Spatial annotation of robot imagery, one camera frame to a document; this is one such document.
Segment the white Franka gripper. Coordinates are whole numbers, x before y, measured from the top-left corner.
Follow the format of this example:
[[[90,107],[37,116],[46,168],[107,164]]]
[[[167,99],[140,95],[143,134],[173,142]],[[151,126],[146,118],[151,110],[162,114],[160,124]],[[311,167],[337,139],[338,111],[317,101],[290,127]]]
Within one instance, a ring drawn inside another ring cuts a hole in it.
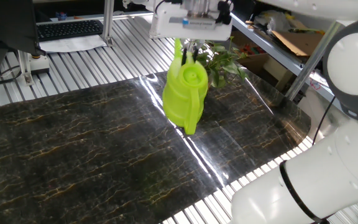
[[[232,31],[232,2],[152,2],[150,36],[193,40],[227,40]],[[199,49],[193,47],[193,61]],[[186,64],[187,48],[181,65]]]

